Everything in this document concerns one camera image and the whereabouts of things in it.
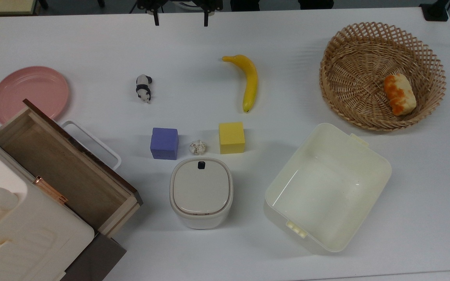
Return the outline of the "black Franka gripper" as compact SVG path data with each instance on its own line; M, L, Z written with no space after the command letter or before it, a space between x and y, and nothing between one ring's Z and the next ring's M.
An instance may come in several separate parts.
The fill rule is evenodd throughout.
M157 10L167 2L169 0L137 0L136 6L138 9L153 12L155 25L159 26L159 13ZM198 7L198 10L204 11L204 27L208 27L209 25L209 13L223 9L222 0L171 0L171 2L191 2Z

